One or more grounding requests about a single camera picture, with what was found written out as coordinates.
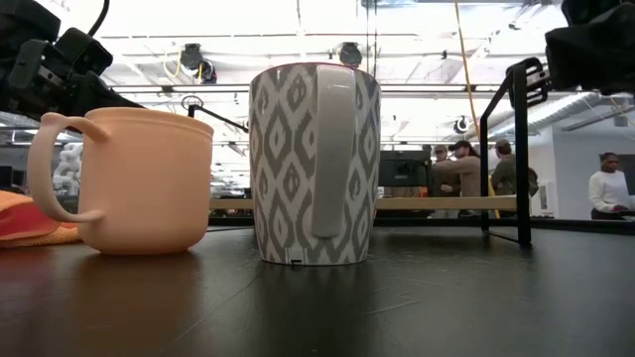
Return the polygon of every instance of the white mug handle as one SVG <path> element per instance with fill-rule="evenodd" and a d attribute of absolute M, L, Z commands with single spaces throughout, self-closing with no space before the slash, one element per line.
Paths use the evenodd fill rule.
<path fill-rule="evenodd" d="M 353 70 L 319 65 L 312 217 L 312 233 L 319 238 L 334 238 L 341 231 L 356 119 Z"/>

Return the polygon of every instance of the mug rim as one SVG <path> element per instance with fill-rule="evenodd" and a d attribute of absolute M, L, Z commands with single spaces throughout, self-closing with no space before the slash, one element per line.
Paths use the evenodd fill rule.
<path fill-rule="evenodd" d="M 264 72 L 268 72 L 268 71 L 273 70 L 273 69 L 278 69 L 278 68 L 281 68 L 281 67 L 291 66 L 291 65 L 298 65 L 298 64 L 333 65 L 333 66 L 344 67 L 344 68 L 348 68 L 350 70 L 358 71 L 358 72 L 360 72 L 362 74 L 366 74 L 369 77 L 373 78 L 374 81 L 379 83 L 379 80 L 377 80 L 377 78 L 375 78 L 374 75 L 370 74 L 367 71 L 361 70 L 359 68 L 351 68 L 351 67 L 349 67 L 347 65 L 340 64 L 340 63 L 328 63 L 328 62 L 321 62 L 321 61 L 305 61 L 305 62 L 297 61 L 297 62 L 291 62 L 291 63 L 278 64 L 276 66 L 272 66 L 270 68 L 267 68 L 267 69 L 261 71 L 260 73 L 258 73 L 258 75 L 256 75 L 256 77 L 259 76 L 260 74 L 264 73 Z"/>
<path fill-rule="evenodd" d="M 141 120 L 156 120 L 156 118 L 151 118 L 151 116 L 156 116 L 157 114 L 161 115 L 164 117 L 164 119 L 168 119 L 168 122 L 172 123 L 172 124 L 177 124 L 179 126 L 184 126 L 184 127 L 188 127 L 191 129 L 197 129 L 202 131 L 205 134 L 208 134 L 210 136 L 213 135 L 214 133 L 214 129 L 209 126 L 207 123 L 204 123 L 200 120 L 194 119 L 194 118 L 190 118 L 189 116 L 185 116 L 185 115 L 181 115 L 181 114 L 175 114 L 175 113 L 169 113 L 169 112 L 163 112 L 163 111 L 159 111 L 159 110 L 154 110 L 154 109 L 148 109 L 148 108 L 131 108 L 131 107 L 107 107 L 107 108 L 98 108 L 98 109 L 93 109 L 89 112 L 86 113 L 85 117 L 86 119 L 90 119 L 93 121 L 99 120 L 99 119 L 103 119 L 103 118 L 91 118 L 91 116 L 93 115 L 97 115 L 97 114 L 109 114 L 110 112 L 114 112 L 114 111 L 124 111 L 126 112 L 125 114 L 130 114 L 133 117 L 132 118 L 126 118 L 126 119 L 118 119 L 118 118 L 111 118 L 110 120 L 135 120 L 135 119 L 141 119 Z"/>

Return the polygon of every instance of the woman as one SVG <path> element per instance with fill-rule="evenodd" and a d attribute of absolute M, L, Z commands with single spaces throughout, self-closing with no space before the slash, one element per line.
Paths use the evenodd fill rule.
<path fill-rule="evenodd" d="M 626 176 L 617 168 L 619 159 L 614 153 L 600 156 L 601 170 L 588 181 L 588 198 L 593 203 L 591 219 L 621 220 L 620 211 L 635 207 L 628 194 Z"/>

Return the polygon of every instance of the mug handle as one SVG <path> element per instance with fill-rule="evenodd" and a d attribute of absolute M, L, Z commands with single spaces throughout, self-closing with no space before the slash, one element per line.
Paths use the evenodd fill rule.
<path fill-rule="evenodd" d="M 353 70 L 319 65 L 312 217 L 312 233 L 319 238 L 334 238 L 341 231 L 356 115 Z"/>
<path fill-rule="evenodd" d="M 42 116 L 40 129 L 33 138 L 27 162 L 27 182 L 29 191 L 36 205 L 50 218 L 59 222 L 84 223 L 101 219 L 104 212 L 90 210 L 80 214 L 67 212 L 58 202 L 53 191 L 51 161 L 53 147 L 60 132 L 66 127 L 79 129 L 95 143 L 108 141 L 106 131 L 86 118 L 65 117 L 58 113 L 47 113 Z"/>

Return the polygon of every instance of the mug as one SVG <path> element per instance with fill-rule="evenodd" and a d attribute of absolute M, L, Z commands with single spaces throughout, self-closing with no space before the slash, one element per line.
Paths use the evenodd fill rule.
<path fill-rule="evenodd" d="M 263 260 L 366 258 L 377 198 L 381 89 L 345 66 L 294 63 L 250 84 L 249 144 Z"/>
<path fill-rule="evenodd" d="M 60 206 L 51 180 L 66 127 L 84 134 L 79 214 Z M 43 212 L 78 223 L 80 238 L 102 253 L 180 252 L 207 229 L 212 134 L 195 119 L 148 109 L 47 113 L 29 150 L 29 190 Z"/>

